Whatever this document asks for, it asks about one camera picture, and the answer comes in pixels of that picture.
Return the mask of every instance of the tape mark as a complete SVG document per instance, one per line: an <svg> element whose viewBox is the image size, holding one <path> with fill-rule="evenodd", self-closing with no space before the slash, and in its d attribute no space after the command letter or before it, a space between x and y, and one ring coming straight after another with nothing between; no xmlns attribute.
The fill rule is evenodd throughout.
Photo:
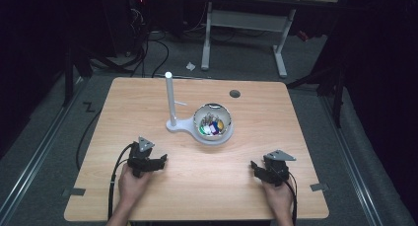
<svg viewBox="0 0 418 226"><path fill-rule="evenodd" d="M86 113L94 113L95 110L91 110L92 102L83 102L83 105L87 105Z"/></svg>
<svg viewBox="0 0 418 226"><path fill-rule="evenodd" d="M70 195L80 195L83 196L86 190L84 188L66 188L61 196L62 197L69 197Z"/></svg>
<svg viewBox="0 0 418 226"><path fill-rule="evenodd" d="M317 190L327 191L329 190L329 186L328 184L315 184L315 185L311 185L311 190L312 191L317 191Z"/></svg>

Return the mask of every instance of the white stand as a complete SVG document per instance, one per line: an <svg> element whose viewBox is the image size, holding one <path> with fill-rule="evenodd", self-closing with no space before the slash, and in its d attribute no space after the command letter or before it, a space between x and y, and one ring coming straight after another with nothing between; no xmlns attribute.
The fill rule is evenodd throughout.
<svg viewBox="0 0 418 226"><path fill-rule="evenodd" d="M167 96L169 100L170 108L170 120L166 123L166 128L170 132L179 132L185 131L188 132L194 139L205 145L220 145L231 138L234 132L234 126L231 123L229 126L229 131L227 131L222 137L218 140L206 140L204 139L198 130L194 127L194 116L189 119L177 119L175 116L175 101L174 101L174 88L173 88L173 75L171 72L166 72L166 85L167 85Z"/></svg>
<svg viewBox="0 0 418 226"><path fill-rule="evenodd" d="M286 37L292 26L296 9L292 9L287 17L259 15L251 13L212 10L212 3L208 3L208 12L206 19L206 38L203 44L202 70L209 69L210 58L210 31L212 26L232 27L239 29L250 29L258 31L279 32L281 37L279 43L273 46L274 56L279 75L282 78L287 77L286 68L282 58L282 48Z"/></svg>

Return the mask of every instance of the person's arm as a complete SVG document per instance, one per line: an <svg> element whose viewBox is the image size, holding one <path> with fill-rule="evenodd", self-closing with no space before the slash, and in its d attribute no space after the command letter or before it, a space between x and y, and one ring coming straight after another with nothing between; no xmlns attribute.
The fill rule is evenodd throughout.
<svg viewBox="0 0 418 226"><path fill-rule="evenodd" d="M262 182L267 197L268 205L273 211L279 226L293 226L291 206L293 195L286 184L279 187Z"/></svg>
<svg viewBox="0 0 418 226"><path fill-rule="evenodd" d="M135 203L144 194L152 172L145 173L141 178L136 178L132 174L132 169L123 165L122 174L119 178L120 201L113 211L106 226L125 226Z"/></svg>

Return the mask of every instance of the cable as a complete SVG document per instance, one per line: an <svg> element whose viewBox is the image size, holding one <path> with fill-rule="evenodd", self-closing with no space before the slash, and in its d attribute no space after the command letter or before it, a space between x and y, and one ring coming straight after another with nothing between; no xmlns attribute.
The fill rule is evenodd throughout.
<svg viewBox="0 0 418 226"><path fill-rule="evenodd" d="M163 36L161 38L151 39L152 41L162 40L162 39L166 38L166 34L167 33L165 31L153 31L153 32L150 32L150 34L157 34L157 33L163 33Z"/></svg>
<svg viewBox="0 0 418 226"><path fill-rule="evenodd" d="M137 61L139 61L139 60L140 60L141 55L142 55L142 54L141 54L141 52L140 52L140 50L139 50L139 51L137 52L137 55L135 56L135 58L133 58L132 60L130 60L130 61L126 62L126 63L120 64L120 65L116 64L116 66L117 66L116 71L120 71L120 72L122 72L122 73L130 73L130 71L125 70L125 69L123 69L123 68L126 68L126 67L128 67L128 66L130 66L130 65L135 64ZM113 68L113 67L112 67L112 66L110 66L110 65L99 65L98 63L96 63L96 62L95 62L95 61L93 61L93 60L90 60L89 62L90 62L90 64L91 64L92 66L97 67L97 68L100 68L100 69L109 69L109 68Z"/></svg>
<svg viewBox="0 0 418 226"><path fill-rule="evenodd" d="M142 64L144 64L144 59L145 59L145 56L146 56L147 54L145 53L145 51L144 51L144 48L143 48L143 47L141 47L141 53L143 54L143 56L142 56L142 57L141 57L141 59L138 61L138 64L135 66L135 68L133 69L133 71L132 71L132 73L130 74L130 76L129 76L129 77L133 77L133 75L135 74L136 70L138 69L139 65L141 65L141 63L142 63Z"/></svg>
<svg viewBox="0 0 418 226"><path fill-rule="evenodd" d="M210 37L210 39L212 39L213 41L217 41L217 42L227 42L227 41L231 40L232 38L234 38L234 36L236 35L236 32L237 32L236 30L233 30L233 34L229 38L224 39L224 40L215 39L212 36Z"/></svg>
<svg viewBox="0 0 418 226"><path fill-rule="evenodd" d="M189 32L189 33L197 33L197 32L198 32L198 30L195 30L195 31ZM206 33L205 32L199 33L199 36L191 36L191 35L188 35L186 33L183 33L183 35L186 36L186 37L189 37L189 38L202 38L202 37L204 37L206 35Z"/></svg>
<svg viewBox="0 0 418 226"><path fill-rule="evenodd" d="M295 177L289 172L289 175L292 177L293 182L295 183L295 190L293 190L292 186L290 186L290 184L287 182L287 180L283 179L279 173L277 173L277 171L274 168L271 168L274 173L276 173L276 175L282 180L283 183L286 184L286 186L289 188L290 192L292 193L292 197L293 197L293 212L292 212L292 221L293 221L293 225L296 226L296 218L298 215L298 185L296 183Z"/></svg>
<svg viewBox="0 0 418 226"><path fill-rule="evenodd" d="M90 121L89 125L87 125L86 129L84 130L83 136L80 139L79 145L77 147L77 152L76 152L76 165L77 165L77 170L80 172L81 169L81 165L80 165L80 161L79 161L79 154L80 154L80 149L81 149L81 144L83 143L84 138L86 137L87 131L90 129L90 126L93 124L93 122L95 121L96 118L98 118L99 114L102 112L102 109L100 109L98 111L98 113L96 113L95 117L93 117L93 119Z"/></svg>
<svg viewBox="0 0 418 226"><path fill-rule="evenodd" d="M113 190L114 190L114 181L116 180L116 171L117 171L117 168L120 166L120 164L125 161L124 160L120 162L120 159L122 158L123 154L126 152L126 150L128 150L131 147L132 147L132 144L126 146L122 150L122 152L119 155L119 158L117 158L116 164L114 165L113 173L111 174L111 179L110 179L110 186L108 188L107 219L110 219L111 215L113 214Z"/></svg>
<svg viewBox="0 0 418 226"><path fill-rule="evenodd" d="M200 24L202 24L203 18L205 17L205 12L206 12L206 8L207 8L207 6L208 6L208 3L206 2L206 3L205 3L205 7L203 8L202 16L200 17L200 20L199 20L199 22L196 24L196 26L195 26L193 29L190 29L190 30L185 31L185 32L194 32L194 31L198 31L198 30L201 30L201 29L203 29L203 28L205 28L205 27L206 27L206 26L202 26L201 28L197 28Z"/></svg>
<svg viewBox="0 0 418 226"><path fill-rule="evenodd" d="M147 36L147 42L145 43L144 59L142 59L142 73L141 73L142 78L145 78L145 57L148 54L148 47L149 47L148 42L149 42L149 40L150 40L150 35Z"/></svg>
<svg viewBox="0 0 418 226"><path fill-rule="evenodd" d="M237 33L237 35L241 35L241 36L257 38L257 37L260 37L260 36L263 36L264 34L266 34L267 31L259 32L259 34L256 34L256 35L251 35L251 34L247 34L247 33L243 33L243 32L236 32L236 33Z"/></svg>
<svg viewBox="0 0 418 226"><path fill-rule="evenodd" d="M169 48L168 48L165 44L163 44L162 42L160 42L160 41L158 41L158 40L155 40L155 42L157 42L157 43L159 43L159 44L163 45L163 46L166 48L166 50L167 50L167 55L166 55L166 58L163 60L163 62L161 62L161 64L160 64L160 65L158 65L158 66L154 69L154 72L153 72L153 74L151 75L151 78L154 78L154 76L155 76L156 72L158 71L158 69L160 69L160 67L161 67L161 66L163 66L163 64L164 64L164 63L167 61L167 59L169 58Z"/></svg>
<svg viewBox="0 0 418 226"><path fill-rule="evenodd" d="M124 159L124 160L120 161L120 163L117 165L117 168L119 168L119 166L120 166L121 164L123 164L124 162L127 162L127 161L128 161L128 159Z"/></svg>

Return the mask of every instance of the desk leg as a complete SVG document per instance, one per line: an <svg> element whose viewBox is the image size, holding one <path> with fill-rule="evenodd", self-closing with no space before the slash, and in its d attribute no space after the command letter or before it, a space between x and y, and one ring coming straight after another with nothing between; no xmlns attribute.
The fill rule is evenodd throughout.
<svg viewBox="0 0 418 226"><path fill-rule="evenodd" d="M276 58L277 69L279 70L279 76L281 78L287 77L285 63L283 62L282 49L286 41L286 37L289 33L290 27L292 26L293 18L295 17L296 9L292 9L284 25L282 36L278 45L273 46L274 57Z"/></svg>
<svg viewBox="0 0 418 226"><path fill-rule="evenodd" d="M208 13L206 16L206 38L205 38L205 43L203 44L201 70L209 70L211 23L212 23L212 2L208 2Z"/></svg>

